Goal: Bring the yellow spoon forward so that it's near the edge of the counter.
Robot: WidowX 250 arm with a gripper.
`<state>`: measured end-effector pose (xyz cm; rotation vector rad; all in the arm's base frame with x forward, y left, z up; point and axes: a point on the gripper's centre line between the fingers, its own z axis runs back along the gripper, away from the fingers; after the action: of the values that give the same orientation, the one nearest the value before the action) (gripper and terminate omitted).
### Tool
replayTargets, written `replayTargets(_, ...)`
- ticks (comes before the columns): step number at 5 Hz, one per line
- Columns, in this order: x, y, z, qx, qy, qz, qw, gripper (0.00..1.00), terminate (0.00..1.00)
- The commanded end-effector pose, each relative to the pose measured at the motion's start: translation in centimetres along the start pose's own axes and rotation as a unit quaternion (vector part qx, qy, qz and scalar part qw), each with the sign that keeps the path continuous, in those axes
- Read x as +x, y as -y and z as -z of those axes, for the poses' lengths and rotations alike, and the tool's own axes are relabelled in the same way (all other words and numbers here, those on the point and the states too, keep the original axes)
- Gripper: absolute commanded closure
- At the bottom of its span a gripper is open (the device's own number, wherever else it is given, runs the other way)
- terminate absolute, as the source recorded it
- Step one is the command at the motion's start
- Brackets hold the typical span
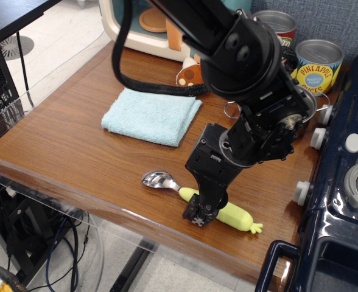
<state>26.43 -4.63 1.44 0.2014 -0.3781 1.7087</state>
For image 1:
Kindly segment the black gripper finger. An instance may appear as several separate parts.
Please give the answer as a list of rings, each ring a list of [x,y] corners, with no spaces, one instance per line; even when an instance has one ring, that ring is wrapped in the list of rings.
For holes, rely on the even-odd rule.
[[[202,212],[197,212],[193,216],[192,222],[202,228],[202,227],[210,224],[211,222],[213,222],[216,219],[216,217],[217,217],[217,212],[213,212],[210,215],[206,215]]]
[[[190,201],[188,202],[188,205],[186,206],[182,217],[183,219],[187,219],[189,221],[199,221],[199,213],[200,211],[200,199],[199,196],[194,194]]]

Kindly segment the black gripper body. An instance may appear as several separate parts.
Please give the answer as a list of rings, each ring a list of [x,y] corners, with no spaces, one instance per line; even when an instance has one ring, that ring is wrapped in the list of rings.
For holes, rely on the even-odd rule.
[[[226,128],[217,123],[207,124],[185,165],[198,184],[199,212],[206,215],[227,205],[226,190],[242,171],[223,155],[220,138],[226,131]]]

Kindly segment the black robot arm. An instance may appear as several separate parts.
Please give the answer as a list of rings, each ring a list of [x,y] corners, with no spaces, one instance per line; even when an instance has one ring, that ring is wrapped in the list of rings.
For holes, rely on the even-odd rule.
[[[311,116],[309,96],[286,71],[281,44],[265,23],[220,1],[155,1],[155,6],[200,55],[208,91],[240,106],[230,129],[205,127],[186,163],[199,195],[183,218],[204,226],[226,206],[226,190],[243,169],[293,153],[297,132]]]

